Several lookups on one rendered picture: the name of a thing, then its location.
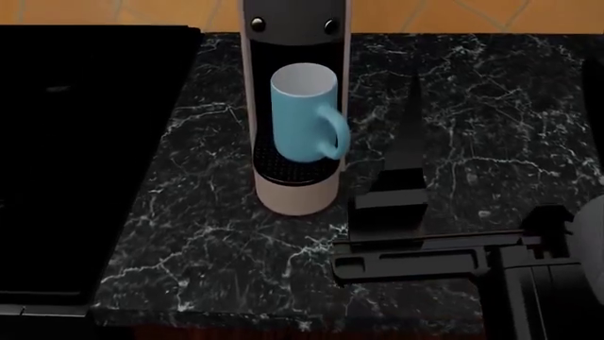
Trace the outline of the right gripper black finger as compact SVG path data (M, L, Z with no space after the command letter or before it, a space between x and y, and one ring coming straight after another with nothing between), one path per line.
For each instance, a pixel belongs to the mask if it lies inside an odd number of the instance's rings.
M424 146L422 91L419 76L414 75L400 115L397 135L384 156L383 170L379 175L385 191L426 188Z
M331 260L331 267L340 285L470 279L490 270L483 248L339 254Z

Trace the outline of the white and black coffee machine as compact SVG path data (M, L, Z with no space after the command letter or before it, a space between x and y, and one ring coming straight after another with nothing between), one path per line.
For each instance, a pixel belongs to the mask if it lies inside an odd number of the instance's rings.
M322 64L338 78L338 110L348 109L352 0L238 0L247 121L254 185L260 202L272 212L302 216L322 211L338 194L345 161L328 179L310 186L282 186L262 178L253 165L257 137L272 137L270 78L280 67L298 62ZM250 22L266 23L255 32ZM339 30L324 31L328 19Z

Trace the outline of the light blue ceramic mug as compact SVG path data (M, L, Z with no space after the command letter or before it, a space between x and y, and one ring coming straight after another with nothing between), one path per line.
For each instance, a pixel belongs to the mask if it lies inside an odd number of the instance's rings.
M289 161L340 160L350 129L337 109L338 78L321 64L289 64L270 79L273 138Z

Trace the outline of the black perforated drip tray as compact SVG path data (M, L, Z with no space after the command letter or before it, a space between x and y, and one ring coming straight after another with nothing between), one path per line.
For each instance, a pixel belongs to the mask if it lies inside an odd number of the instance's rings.
M257 137L253 149L253 165L264 179L282 186L310 186L334 175L340 161L323 158L299 163L289 161L277 152L272 137Z

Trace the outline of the black glass cooktop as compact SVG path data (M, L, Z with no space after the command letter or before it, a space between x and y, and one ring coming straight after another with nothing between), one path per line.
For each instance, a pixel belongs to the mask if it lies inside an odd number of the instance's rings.
M202 41L0 25L0 316L83 316Z

